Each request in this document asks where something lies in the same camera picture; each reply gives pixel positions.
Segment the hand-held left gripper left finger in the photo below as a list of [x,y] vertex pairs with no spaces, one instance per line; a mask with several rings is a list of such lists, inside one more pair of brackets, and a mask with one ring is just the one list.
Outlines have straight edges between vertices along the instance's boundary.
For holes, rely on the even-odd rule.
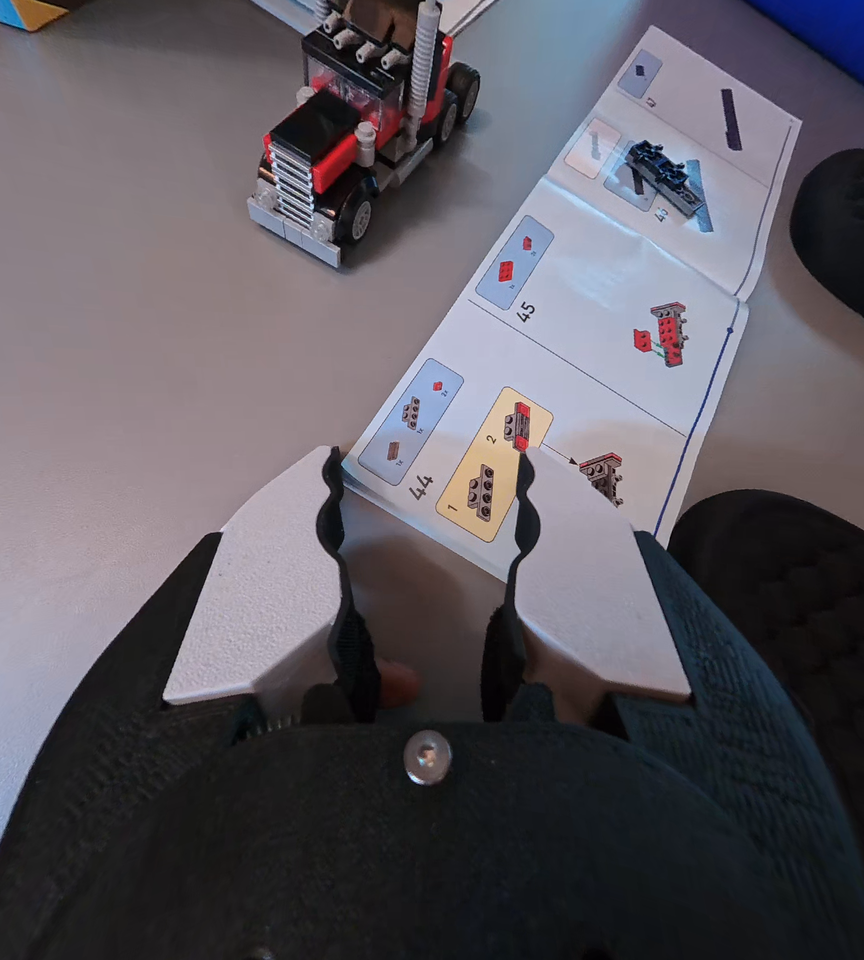
[[276,721],[306,692],[338,687],[374,719],[380,675],[340,554],[342,453],[318,447],[223,527],[163,699],[171,705],[251,694]]

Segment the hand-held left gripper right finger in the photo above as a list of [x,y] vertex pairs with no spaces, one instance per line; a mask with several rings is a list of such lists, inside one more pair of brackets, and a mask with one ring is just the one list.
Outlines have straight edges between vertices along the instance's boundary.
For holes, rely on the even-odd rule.
[[520,457],[512,562],[486,631],[486,721],[526,690],[560,721],[592,721],[611,694],[683,705],[692,690],[630,522],[548,451]]

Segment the open lego instruction booklet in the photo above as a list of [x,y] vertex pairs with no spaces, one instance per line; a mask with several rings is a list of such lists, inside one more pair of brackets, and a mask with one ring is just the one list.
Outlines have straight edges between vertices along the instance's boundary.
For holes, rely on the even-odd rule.
[[[745,331],[801,122],[651,26],[343,461],[504,579],[518,460],[554,454],[669,542]],[[626,164],[662,144],[687,219]]]

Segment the large blue plastic bin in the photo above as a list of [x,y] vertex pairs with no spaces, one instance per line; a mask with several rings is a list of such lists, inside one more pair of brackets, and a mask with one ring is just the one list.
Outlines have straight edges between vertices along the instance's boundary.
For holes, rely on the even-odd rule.
[[751,1],[750,5],[864,85],[864,1]]

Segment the lego set box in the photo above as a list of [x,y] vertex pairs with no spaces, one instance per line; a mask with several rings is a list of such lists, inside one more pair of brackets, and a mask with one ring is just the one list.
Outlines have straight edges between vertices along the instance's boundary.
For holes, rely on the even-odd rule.
[[87,1],[0,1],[0,23],[34,33],[86,3]]

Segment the dark lego plate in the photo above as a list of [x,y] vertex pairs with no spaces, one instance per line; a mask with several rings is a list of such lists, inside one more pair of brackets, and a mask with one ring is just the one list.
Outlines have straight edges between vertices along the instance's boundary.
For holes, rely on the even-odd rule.
[[626,152],[626,164],[687,219],[705,208],[702,189],[691,184],[685,164],[672,161],[662,144],[648,140],[631,144]]

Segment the red black lego vehicle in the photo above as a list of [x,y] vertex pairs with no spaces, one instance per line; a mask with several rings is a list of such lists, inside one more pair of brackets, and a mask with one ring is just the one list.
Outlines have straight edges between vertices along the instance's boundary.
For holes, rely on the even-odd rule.
[[399,187],[464,126],[479,71],[436,1],[316,2],[296,107],[264,137],[250,219],[338,269]]

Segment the closed lego instruction booklet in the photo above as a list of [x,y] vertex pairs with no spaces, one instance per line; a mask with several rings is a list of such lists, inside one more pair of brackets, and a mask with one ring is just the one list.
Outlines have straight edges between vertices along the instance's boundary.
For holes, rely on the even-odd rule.
[[[318,21],[314,1],[252,1],[255,6],[279,19],[302,35],[313,30]],[[480,17],[494,1],[440,1],[439,29],[456,37]]]

